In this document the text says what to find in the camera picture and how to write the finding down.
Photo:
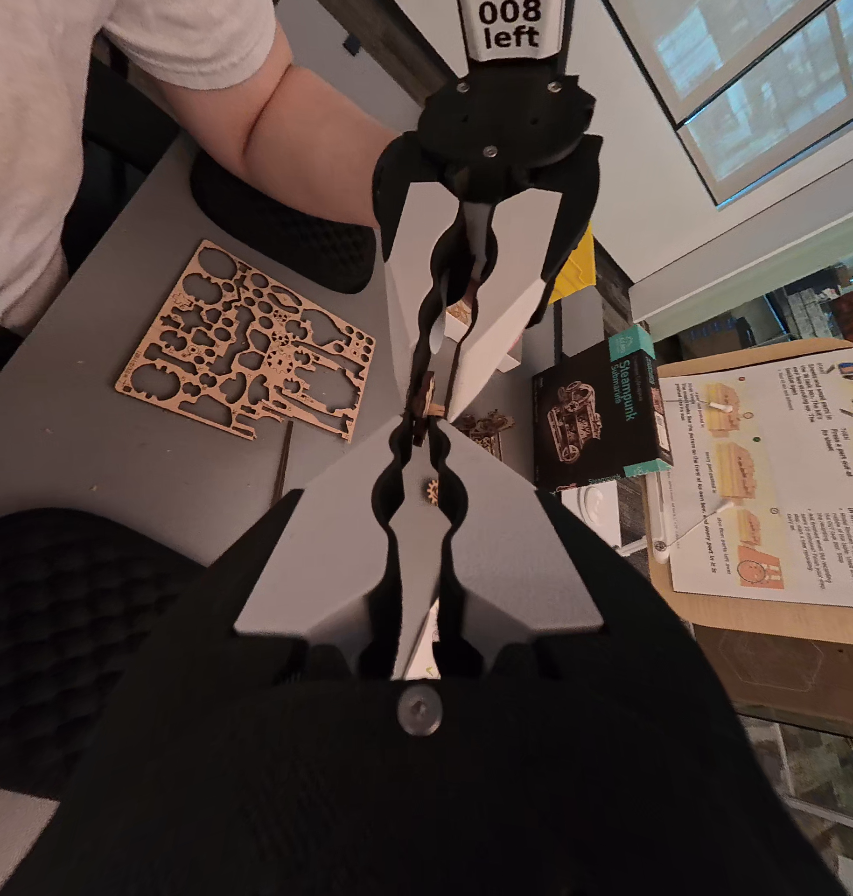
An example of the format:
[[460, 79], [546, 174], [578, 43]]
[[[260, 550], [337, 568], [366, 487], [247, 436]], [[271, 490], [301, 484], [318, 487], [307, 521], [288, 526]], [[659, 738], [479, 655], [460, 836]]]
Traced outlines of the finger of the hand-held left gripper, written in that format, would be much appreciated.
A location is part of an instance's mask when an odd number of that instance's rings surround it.
[[472, 327], [459, 344], [449, 420], [478, 396], [535, 313], [560, 201], [559, 193], [529, 189], [495, 208], [496, 263], [477, 291]]
[[392, 365], [402, 406], [407, 403], [414, 351], [420, 338], [420, 308], [433, 286], [434, 247], [457, 217], [459, 202], [444, 185], [414, 183], [385, 262]]

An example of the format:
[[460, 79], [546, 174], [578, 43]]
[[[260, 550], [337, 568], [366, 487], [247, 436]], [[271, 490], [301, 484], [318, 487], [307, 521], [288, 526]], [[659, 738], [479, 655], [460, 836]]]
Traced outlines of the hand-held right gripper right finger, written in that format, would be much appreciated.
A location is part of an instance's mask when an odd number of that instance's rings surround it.
[[443, 538], [439, 666], [491, 666], [510, 644], [593, 633], [603, 619], [537, 491], [446, 421], [430, 424]]

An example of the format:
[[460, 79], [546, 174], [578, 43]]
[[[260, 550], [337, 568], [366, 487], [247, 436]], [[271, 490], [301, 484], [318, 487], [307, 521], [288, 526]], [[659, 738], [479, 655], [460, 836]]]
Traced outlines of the printed instruction sheet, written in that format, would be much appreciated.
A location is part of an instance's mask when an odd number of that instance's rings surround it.
[[853, 608], [853, 347], [660, 384], [673, 589]]

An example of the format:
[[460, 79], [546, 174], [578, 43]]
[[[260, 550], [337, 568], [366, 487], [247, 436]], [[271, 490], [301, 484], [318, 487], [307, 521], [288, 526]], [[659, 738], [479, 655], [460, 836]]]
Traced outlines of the black and teal product box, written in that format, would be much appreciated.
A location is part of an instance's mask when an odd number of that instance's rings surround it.
[[531, 397], [537, 488], [672, 469], [655, 350], [641, 325], [534, 375]]

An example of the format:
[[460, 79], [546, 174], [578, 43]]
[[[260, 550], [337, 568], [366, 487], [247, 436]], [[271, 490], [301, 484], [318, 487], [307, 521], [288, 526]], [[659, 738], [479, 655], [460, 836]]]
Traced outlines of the white stand base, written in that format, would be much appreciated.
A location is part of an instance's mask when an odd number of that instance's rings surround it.
[[561, 490], [564, 507], [613, 548], [622, 547], [622, 531], [615, 480]]

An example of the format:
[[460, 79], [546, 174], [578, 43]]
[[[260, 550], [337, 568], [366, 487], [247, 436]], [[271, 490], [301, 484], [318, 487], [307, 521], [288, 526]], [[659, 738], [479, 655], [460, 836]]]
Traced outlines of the laser-cut wooden parts sheet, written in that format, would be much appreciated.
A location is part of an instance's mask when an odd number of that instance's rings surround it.
[[215, 243], [201, 241], [116, 389], [255, 439], [299, 420], [351, 441], [375, 339]]

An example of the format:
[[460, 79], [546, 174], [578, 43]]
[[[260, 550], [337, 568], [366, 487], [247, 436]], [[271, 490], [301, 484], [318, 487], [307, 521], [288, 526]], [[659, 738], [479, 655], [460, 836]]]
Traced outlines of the yellow plastic bin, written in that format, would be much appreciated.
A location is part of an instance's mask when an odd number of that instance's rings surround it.
[[561, 272], [557, 275], [548, 304], [553, 305], [563, 298], [570, 297], [586, 287], [594, 287], [596, 284], [595, 240], [591, 223], [589, 223], [577, 247], [571, 252]]

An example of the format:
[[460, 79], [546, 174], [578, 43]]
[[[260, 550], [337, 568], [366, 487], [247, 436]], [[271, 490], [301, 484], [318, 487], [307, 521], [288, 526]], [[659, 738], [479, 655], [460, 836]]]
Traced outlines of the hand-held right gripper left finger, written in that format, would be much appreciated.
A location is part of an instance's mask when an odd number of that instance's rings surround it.
[[397, 547], [373, 505], [395, 457], [390, 417], [310, 480], [234, 624], [237, 634], [329, 644], [347, 662], [394, 662], [401, 603]]

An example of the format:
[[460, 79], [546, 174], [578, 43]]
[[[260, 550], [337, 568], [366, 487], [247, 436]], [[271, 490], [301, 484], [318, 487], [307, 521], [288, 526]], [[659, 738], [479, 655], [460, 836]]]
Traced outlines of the person's left forearm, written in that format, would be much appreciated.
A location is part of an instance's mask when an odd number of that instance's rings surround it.
[[266, 196], [314, 217], [377, 229], [377, 163], [399, 133], [320, 76], [296, 65], [280, 26], [263, 66], [228, 89], [229, 110], [251, 113], [219, 163]]

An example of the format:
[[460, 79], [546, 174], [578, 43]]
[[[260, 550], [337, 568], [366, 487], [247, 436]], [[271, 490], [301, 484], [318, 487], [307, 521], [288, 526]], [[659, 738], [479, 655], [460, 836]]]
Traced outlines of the partly built wooden model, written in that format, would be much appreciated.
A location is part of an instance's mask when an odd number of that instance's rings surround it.
[[483, 417], [477, 417], [473, 414], [465, 414], [458, 417], [453, 423], [453, 426], [458, 431], [463, 433], [471, 441], [476, 442], [500, 462], [503, 460], [501, 432], [506, 431], [514, 425], [514, 418], [510, 415], [501, 413], [498, 409], [488, 412], [488, 414]]

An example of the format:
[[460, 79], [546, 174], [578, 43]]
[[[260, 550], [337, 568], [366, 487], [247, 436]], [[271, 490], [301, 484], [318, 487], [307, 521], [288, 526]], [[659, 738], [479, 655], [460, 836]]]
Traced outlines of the thin wooden strip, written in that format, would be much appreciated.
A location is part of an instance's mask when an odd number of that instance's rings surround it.
[[285, 481], [287, 475], [287, 465], [289, 461], [291, 440], [294, 432], [294, 420], [288, 420], [285, 425], [283, 439], [280, 447], [279, 462], [276, 471], [273, 496], [271, 506], [276, 505], [284, 494]]

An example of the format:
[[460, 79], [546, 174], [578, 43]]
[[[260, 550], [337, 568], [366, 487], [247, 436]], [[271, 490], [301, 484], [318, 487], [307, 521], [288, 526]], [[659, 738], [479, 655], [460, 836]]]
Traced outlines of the cluttered storage shelf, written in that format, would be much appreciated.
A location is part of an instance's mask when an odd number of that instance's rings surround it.
[[664, 363], [815, 338], [853, 343], [853, 268], [833, 265], [655, 342]]

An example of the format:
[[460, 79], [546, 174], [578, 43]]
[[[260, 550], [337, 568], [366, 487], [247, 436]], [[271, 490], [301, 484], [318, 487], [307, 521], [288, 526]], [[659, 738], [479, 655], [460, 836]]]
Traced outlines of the small wooden gear assembly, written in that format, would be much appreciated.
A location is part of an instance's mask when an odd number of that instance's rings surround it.
[[412, 445], [415, 447], [423, 445], [431, 420], [443, 420], [445, 418], [444, 406], [433, 401], [434, 391], [434, 372], [428, 370], [421, 377], [420, 386], [410, 399], [411, 436]]

